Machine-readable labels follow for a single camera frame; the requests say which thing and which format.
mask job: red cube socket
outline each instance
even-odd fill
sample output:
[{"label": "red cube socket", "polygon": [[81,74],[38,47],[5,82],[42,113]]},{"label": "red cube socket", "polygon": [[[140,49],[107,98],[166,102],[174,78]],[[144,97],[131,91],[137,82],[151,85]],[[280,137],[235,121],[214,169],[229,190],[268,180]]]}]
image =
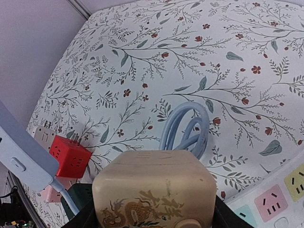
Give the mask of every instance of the red cube socket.
[{"label": "red cube socket", "polygon": [[59,162],[56,176],[82,178],[92,153],[78,142],[56,135],[49,153]]}]

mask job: dragon pattern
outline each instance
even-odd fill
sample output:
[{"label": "dragon pattern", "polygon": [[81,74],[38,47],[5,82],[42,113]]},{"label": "dragon pattern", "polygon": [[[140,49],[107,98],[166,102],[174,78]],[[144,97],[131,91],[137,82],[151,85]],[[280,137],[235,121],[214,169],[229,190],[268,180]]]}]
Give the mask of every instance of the dragon pattern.
[{"label": "dragon pattern", "polygon": [[165,228],[165,221],[173,217],[182,218],[181,208],[184,204],[174,199],[156,198],[151,191],[140,191],[140,196],[129,200],[110,201],[110,209],[101,210],[104,228]]}]

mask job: light blue cable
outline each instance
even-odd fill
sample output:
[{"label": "light blue cable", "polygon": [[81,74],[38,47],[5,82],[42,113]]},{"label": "light blue cable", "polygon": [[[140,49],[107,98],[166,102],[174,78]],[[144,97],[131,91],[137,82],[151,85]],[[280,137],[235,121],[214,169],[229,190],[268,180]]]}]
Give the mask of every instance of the light blue cable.
[{"label": "light blue cable", "polygon": [[57,192],[59,192],[62,197],[66,200],[68,206],[71,208],[71,211],[74,215],[79,213],[79,209],[76,207],[75,203],[73,202],[72,198],[68,194],[68,192],[65,190],[65,187],[57,181],[55,178],[53,179],[53,182],[50,184],[50,186],[53,187]]},{"label": "light blue cable", "polygon": [[[199,113],[200,117],[195,117],[189,122],[181,143],[174,150],[185,150],[196,143],[191,152],[197,159],[202,157],[208,142],[209,116],[205,107],[196,102],[183,103],[173,110],[163,129],[159,150],[172,150],[177,129],[182,118],[188,111],[193,109]],[[200,125],[200,134],[189,138],[196,124]]]}]

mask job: pink socket panel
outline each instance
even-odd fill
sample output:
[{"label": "pink socket panel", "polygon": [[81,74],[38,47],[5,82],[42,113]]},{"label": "pink socket panel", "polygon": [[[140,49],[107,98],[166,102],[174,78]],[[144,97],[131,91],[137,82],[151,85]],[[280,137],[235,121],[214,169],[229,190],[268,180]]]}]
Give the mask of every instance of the pink socket panel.
[{"label": "pink socket panel", "polygon": [[[64,187],[68,190],[73,184],[76,183],[77,179],[55,177]],[[45,199],[47,203],[60,203],[61,194],[53,189],[51,186],[47,186],[41,191],[41,197]]]},{"label": "pink socket panel", "polygon": [[288,207],[286,199],[278,185],[273,186],[257,197],[255,204],[264,222],[268,222]]}]

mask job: white wall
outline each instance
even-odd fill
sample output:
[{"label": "white wall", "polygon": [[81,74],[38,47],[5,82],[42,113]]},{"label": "white wall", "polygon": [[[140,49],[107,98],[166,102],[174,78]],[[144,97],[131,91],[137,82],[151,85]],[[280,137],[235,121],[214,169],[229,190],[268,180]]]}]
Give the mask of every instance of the white wall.
[{"label": "white wall", "polygon": [[50,74],[85,19],[66,0],[2,0],[0,100],[27,126]]}]

